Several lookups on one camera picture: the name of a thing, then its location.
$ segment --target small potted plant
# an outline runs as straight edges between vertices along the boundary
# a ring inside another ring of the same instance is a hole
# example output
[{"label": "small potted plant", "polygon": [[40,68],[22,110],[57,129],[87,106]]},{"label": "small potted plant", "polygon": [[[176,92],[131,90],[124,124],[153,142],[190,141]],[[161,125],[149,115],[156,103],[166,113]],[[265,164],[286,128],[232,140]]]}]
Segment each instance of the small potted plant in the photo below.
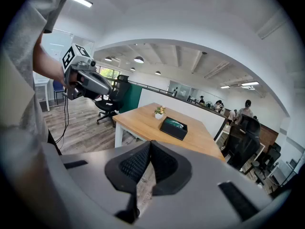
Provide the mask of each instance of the small potted plant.
[{"label": "small potted plant", "polygon": [[160,106],[158,107],[155,111],[155,117],[156,119],[160,120],[163,117],[163,114],[165,114],[165,107],[164,106]]}]

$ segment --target wooden floor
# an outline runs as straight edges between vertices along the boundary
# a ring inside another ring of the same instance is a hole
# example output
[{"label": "wooden floor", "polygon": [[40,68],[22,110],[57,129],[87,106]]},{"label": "wooden floor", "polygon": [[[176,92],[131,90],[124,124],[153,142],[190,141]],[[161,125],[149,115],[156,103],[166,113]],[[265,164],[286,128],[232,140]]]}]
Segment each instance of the wooden floor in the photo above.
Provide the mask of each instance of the wooden floor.
[{"label": "wooden floor", "polygon": [[[57,144],[62,154],[76,154],[100,151],[114,148],[115,128],[108,118],[96,124],[99,118],[99,109],[94,102],[88,98],[80,97],[73,101],[69,100],[69,125],[64,139]],[[50,111],[43,112],[47,126],[54,138],[57,140],[63,133],[64,102],[54,105],[50,102]],[[135,142],[136,139],[124,131],[123,145]]]},{"label": "wooden floor", "polygon": [[[57,140],[64,130],[64,102],[59,101],[59,104],[54,104],[50,101],[50,111],[47,112],[42,104],[43,114],[47,122],[48,128],[53,135],[54,140]],[[100,151],[109,148],[114,148],[115,128],[111,121],[105,118],[96,124],[99,118],[99,109],[94,102],[88,98],[80,97],[73,101],[69,101],[69,126],[65,132],[64,139],[58,143],[63,155],[77,154],[85,152]],[[225,138],[220,139],[217,143],[222,145]],[[130,133],[124,131],[122,145],[132,144],[139,141]],[[254,157],[249,159],[243,166],[243,171],[246,171]],[[256,177],[251,171],[247,177],[256,181]],[[151,163],[147,167],[143,177],[137,185],[137,207],[140,210],[140,215],[149,205],[152,199],[152,187],[155,185],[155,175]],[[270,187],[276,189],[269,180],[267,180],[264,189],[267,193],[272,192]]]}]

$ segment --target window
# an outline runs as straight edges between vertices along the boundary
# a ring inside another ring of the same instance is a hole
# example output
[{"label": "window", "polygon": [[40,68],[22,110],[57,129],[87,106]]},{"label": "window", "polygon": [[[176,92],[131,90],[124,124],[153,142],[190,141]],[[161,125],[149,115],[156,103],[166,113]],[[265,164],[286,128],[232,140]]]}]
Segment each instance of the window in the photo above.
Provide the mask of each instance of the window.
[{"label": "window", "polygon": [[117,79],[118,75],[121,73],[120,71],[112,70],[99,65],[96,66],[96,72],[104,77],[112,78],[112,79]]}]

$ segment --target black chair backrest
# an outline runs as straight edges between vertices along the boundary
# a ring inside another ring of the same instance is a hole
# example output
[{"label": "black chair backrest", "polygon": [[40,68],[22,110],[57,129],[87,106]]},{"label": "black chair backrest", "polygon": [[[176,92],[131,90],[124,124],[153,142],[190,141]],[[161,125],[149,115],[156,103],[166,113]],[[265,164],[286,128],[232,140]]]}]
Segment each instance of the black chair backrest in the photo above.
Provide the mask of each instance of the black chair backrest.
[{"label": "black chair backrest", "polygon": [[130,88],[129,82],[115,80],[112,87],[112,92],[109,95],[109,99],[111,101],[115,100],[116,102],[123,101],[124,95],[127,93],[129,88]]},{"label": "black chair backrest", "polygon": [[239,124],[241,129],[245,132],[249,132],[254,136],[259,136],[261,132],[261,124],[259,122],[247,115],[242,114],[242,120]]},{"label": "black chair backrest", "polygon": [[259,146],[259,138],[246,132],[245,137],[237,146],[234,156],[230,158],[228,164],[237,170],[241,169],[247,160],[259,149]]},{"label": "black chair backrest", "polygon": [[277,150],[278,147],[273,147],[269,150],[269,152],[263,157],[260,165],[263,169],[270,170],[275,161],[281,156],[281,153]]},{"label": "black chair backrest", "polygon": [[223,156],[228,155],[229,152],[231,152],[231,154],[234,154],[238,145],[243,141],[244,137],[245,134],[240,131],[239,125],[231,126],[227,144],[222,150]]},{"label": "black chair backrest", "polygon": [[122,82],[128,82],[128,77],[127,75],[119,74],[117,79],[122,81]]}]

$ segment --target black box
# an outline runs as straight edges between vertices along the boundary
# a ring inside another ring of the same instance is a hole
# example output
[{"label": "black box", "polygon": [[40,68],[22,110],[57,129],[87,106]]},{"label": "black box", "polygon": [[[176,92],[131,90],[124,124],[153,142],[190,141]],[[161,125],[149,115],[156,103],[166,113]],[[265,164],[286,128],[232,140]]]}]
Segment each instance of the black box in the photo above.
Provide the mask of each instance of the black box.
[{"label": "black box", "polygon": [[167,119],[172,119],[174,121],[177,121],[177,120],[175,120],[173,118],[166,117],[163,120],[163,123],[161,125],[160,131],[163,131],[163,132],[167,133],[168,135],[171,135],[171,136],[176,137],[176,138],[178,138],[180,140],[183,140],[185,135],[187,134],[187,125],[183,124],[182,122],[177,121],[177,122],[179,122],[180,124],[183,125],[183,127],[181,129],[181,128],[178,128],[178,127],[176,127],[174,125],[166,123],[165,121]]}]

